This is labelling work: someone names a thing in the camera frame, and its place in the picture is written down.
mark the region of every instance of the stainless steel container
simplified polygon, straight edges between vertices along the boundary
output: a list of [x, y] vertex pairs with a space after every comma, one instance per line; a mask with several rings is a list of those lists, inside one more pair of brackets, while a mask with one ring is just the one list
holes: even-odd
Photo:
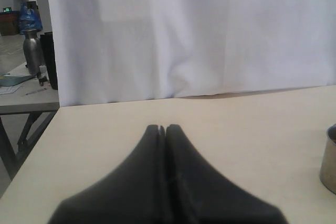
[[320, 179], [327, 189], [336, 194], [336, 124], [327, 130], [327, 136]]
[[37, 37], [37, 30], [24, 30], [24, 35], [26, 38], [23, 42], [23, 52], [26, 57], [28, 71], [30, 74], [37, 74], [40, 71], [39, 66], [43, 65], [44, 62], [41, 43]]

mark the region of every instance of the table surface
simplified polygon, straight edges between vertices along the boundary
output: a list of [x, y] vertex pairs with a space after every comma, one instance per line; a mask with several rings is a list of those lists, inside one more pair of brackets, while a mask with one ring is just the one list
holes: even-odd
[[238, 186], [289, 223], [334, 223], [319, 180], [336, 86], [234, 98], [163, 99], [60, 108], [0, 200], [0, 223], [46, 223], [57, 205], [118, 166], [148, 124], [180, 124]]
[[[25, 64], [13, 69], [10, 74], [29, 74]], [[20, 114], [34, 111], [53, 111], [59, 108], [58, 91], [53, 90], [48, 83], [40, 86], [38, 79], [25, 81], [23, 85], [12, 94], [0, 95], [0, 115]]]

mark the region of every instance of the box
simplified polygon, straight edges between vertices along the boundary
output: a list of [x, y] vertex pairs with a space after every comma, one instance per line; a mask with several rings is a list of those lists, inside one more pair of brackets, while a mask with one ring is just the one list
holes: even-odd
[[19, 30], [19, 12], [0, 13], [1, 36], [16, 35]]

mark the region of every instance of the metal water bottle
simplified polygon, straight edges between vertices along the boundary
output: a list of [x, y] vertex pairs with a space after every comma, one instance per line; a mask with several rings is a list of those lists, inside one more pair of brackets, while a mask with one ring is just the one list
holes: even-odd
[[26, 38], [23, 42], [23, 52], [26, 57], [28, 71], [30, 74], [37, 74], [40, 72], [39, 66], [44, 65], [43, 53], [40, 40], [37, 37], [37, 30], [24, 30], [24, 35]]

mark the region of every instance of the gray table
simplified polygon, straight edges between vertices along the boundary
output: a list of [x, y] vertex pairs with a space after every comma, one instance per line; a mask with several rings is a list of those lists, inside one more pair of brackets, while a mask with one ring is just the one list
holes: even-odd
[[[13, 69], [11, 75], [28, 74], [25, 63]], [[39, 85], [37, 78], [28, 80], [12, 94], [0, 95], [0, 116], [11, 114], [29, 114], [27, 122], [17, 142], [18, 153], [15, 153], [8, 139], [0, 117], [0, 156], [11, 179], [16, 175], [24, 160], [35, 146], [38, 139], [54, 117], [59, 108], [58, 91], [50, 85]], [[32, 124], [44, 112], [49, 115], [27, 139]]]

